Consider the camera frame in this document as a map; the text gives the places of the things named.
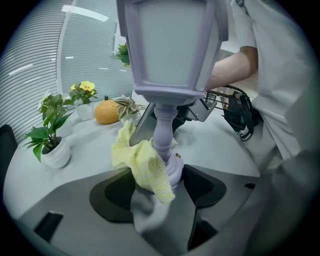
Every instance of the lavender lamp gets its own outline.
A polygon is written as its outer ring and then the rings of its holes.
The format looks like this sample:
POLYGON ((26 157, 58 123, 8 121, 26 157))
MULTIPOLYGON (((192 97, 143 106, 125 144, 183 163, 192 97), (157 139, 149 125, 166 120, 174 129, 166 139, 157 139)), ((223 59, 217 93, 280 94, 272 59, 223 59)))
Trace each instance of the lavender lamp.
POLYGON ((171 150, 177 106, 204 96, 221 43, 228 40, 225 0, 117 0, 134 90, 155 103, 153 147, 166 165, 171 187, 183 161, 171 150))

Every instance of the potted plant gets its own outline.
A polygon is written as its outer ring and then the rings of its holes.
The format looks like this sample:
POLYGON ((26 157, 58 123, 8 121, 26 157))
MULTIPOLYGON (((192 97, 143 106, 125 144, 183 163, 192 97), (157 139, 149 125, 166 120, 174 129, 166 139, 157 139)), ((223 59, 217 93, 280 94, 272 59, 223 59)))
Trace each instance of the potted plant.
MULTIPOLYGON (((38 108, 37 108, 40 113, 43 113, 44 110, 48 110, 48 109, 49 109, 48 111, 51 111, 50 108, 56 108, 56 107, 61 108, 61 106, 73 105, 74 104, 74 102, 72 100, 69 100, 70 96, 67 93, 62 93, 61 94, 62 101, 56 102, 57 105, 48 105, 52 101, 46 101, 46 104, 45 104, 46 108, 42 108, 44 100, 46 98, 48 98, 49 95, 50 95, 50 92, 49 92, 49 90, 47 90, 45 92, 45 94, 42 96, 42 98, 41 98, 41 100, 40 100, 40 102, 38 104, 38 108)), ((73 132, 73 128, 72 128, 70 119, 68 118, 65 121, 65 123, 59 129, 56 130, 56 136, 57 137, 66 137, 66 136, 72 134, 72 132, 73 132)))
POLYGON ((31 131, 25 135, 31 141, 25 145, 27 149, 33 147, 36 158, 52 168, 63 167, 71 156, 68 143, 57 136, 57 129, 62 127, 68 117, 66 105, 73 105, 71 99, 62 99, 61 94, 49 95, 41 104, 39 111, 42 113, 43 127, 32 127, 31 131))
POLYGON ((145 107, 136 104, 130 96, 129 98, 127 98, 124 95, 121 96, 121 99, 117 99, 114 102, 119 104, 117 109, 119 120, 123 124, 125 124, 125 122, 129 120, 137 126, 141 118, 139 110, 145 109, 145 107))
POLYGON ((115 55, 121 60, 125 68, 130 68, 130 60, 129 60, 127 43, 119 44, 118 50, 119 51, 115 55))
POLYGON ((82 103, 75 107, 75 110, 82 121, 86 121, 95 117, 94 105, 91 103, 90 98, 95 98, 97 91, 95 90, 95 84, 89 81, 76 82, 71 86, 69 93, 71 100, 81 100, 82 103))

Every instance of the small plant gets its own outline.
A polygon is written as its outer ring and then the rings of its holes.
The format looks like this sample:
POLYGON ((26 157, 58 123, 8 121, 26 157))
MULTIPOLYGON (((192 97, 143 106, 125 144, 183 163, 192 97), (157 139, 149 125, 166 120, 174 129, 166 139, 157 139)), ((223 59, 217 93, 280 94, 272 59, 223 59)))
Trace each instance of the small plant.
POLYGON ((127 98, 126 96, 122 95, 121 99, 116 99, 114 102, 119 104, 117 109, 119 120, 126 116, 138 113, 139 110, 145 109, 144 106, 136 104, 130 96, 127 98))
POLYGON ((27 149, 33 148, 33 153, 41 162, 41 152, 47 154, 54 150, 60 143, 61 137, 57 137, 56 132, 71 115, 67 114, 66 105, 73 105, 74 101, 63 98, 61 94, 49 95, 48 92, 42 97, 38 111, 42 113, 43 127, 32 127, 31 131, 25 135, 25 139, 30 137, 31 141, 26 143, 27 149))
POLYGON ((118 56, 120 58, 120 60, 124 64, 125 68, 130 67, 130 60, 129 60, 129 53, 128 53, 128 48, 127 48, 127 43, 119 44, 118 50, 119 51, 116 53, 116 56, 118 56))
POLYGON ((82 81, 81 83, 76 82, 71 86, 71 91, 69 93, 71 100, 82 100, 83 104, 91 103, 90 98, 95 98, 97 91, 95 90, 95 84, 89 81, 82 81))

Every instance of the yellow cloth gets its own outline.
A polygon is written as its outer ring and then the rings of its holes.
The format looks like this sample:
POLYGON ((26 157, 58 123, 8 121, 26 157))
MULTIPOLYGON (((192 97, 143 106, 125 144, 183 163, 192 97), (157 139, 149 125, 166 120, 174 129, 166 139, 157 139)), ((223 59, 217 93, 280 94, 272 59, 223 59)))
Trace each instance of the yellow cloth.
POLYGON ((141 188, 154 192, 161 203, 169 204, 175 199, 175 194, 171 190, 165 162, 152 147, 152 139, 130 146, 129 141, 135 130, 136 126, 128 120, 119 130, 116 143, 112 145, 112 165, 114 168, 131 168, 141 188))

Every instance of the lamp base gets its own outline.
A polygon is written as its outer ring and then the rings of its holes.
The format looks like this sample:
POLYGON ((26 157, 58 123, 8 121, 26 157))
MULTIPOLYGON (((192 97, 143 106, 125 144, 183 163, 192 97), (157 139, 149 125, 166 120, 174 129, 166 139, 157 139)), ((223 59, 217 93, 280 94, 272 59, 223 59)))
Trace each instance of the lamp base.
POLYGON ((168 162, 165 164, 166 173, 170 178, 171 188, 174 190, 180 180, 182 175, 182 169, 184 168, 184 162, 181 156, 177 152, 172 152, 168 162))

